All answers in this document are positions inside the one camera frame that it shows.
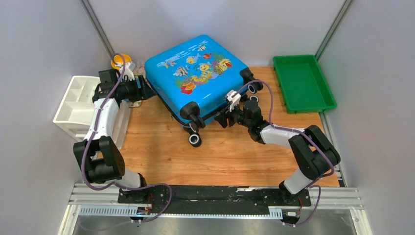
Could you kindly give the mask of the blue fish-print suitcase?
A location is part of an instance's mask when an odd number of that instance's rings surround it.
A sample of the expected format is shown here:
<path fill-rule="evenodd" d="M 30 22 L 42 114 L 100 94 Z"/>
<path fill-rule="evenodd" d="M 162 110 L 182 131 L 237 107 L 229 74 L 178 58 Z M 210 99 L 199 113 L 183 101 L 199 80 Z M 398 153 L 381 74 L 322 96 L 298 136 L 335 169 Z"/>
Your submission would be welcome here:
<path fill-rule="evenodd" d="M 228 93 L 263 89 L 249 67 L 208 35 L 200 35 L 144 63 L 146 79 L 172 117 L 189 133 L 191 146 L 202 143 L 199 131 L 229 108 Z"/>

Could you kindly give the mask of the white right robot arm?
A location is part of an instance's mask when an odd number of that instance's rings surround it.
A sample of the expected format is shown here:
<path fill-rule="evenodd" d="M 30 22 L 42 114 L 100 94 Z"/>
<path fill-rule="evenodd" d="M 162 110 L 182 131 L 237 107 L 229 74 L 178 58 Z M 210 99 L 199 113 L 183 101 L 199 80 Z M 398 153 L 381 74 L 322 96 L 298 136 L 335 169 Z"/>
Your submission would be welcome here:
<path fill-rule="evenodd" d="M 279 198 L 285 205 L 297 201 L 299 192 L 312 183 L 332 175 L 334 166 L 341 161 L 340 154 L 318 126 L 296 129 L 275 125 L 264 119 L 255 101 L 246 101 L 243 108 L 225 108 L 215 120 L 224 128 L 235 124 L 246 127 L 255 142 L 292 150 L 298 169 L 279 185 Z"/>

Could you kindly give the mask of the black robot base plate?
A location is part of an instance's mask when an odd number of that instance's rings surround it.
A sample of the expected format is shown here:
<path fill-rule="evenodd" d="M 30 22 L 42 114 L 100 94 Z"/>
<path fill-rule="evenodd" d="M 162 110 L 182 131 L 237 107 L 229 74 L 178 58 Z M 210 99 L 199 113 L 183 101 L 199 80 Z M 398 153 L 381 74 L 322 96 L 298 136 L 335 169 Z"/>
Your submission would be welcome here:
<path fill-rule="evenodd" d="M 294 222 L 312 205 L 309 191 L 291 196 L 276 187 L 155 186 L 119 190 L 117 202 L 138 205 L 136 215 L 271 217 Z"/>

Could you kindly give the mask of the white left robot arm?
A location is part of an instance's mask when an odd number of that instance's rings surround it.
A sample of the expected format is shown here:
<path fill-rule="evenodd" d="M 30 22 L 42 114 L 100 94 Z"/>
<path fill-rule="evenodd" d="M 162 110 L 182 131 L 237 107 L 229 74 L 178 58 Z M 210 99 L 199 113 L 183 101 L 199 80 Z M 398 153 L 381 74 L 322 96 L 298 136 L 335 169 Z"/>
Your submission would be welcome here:
<path fill-rule="evenodd" d="M 115 185 L 131 190 L 130 196 L 137 203 L 144 203 L 150 195 L 145 178 L 126 167 L 112 139 L 121 104 L 126 100 L 147 100 L 155 95 L 142 74 L 132 78 L 129 75 L 116 69 L 99 72 L 100 82 L 92 96 L 93 120 L 84 139 L 73 145 L 73 153 L 89 188 L 99 191 Z"/>

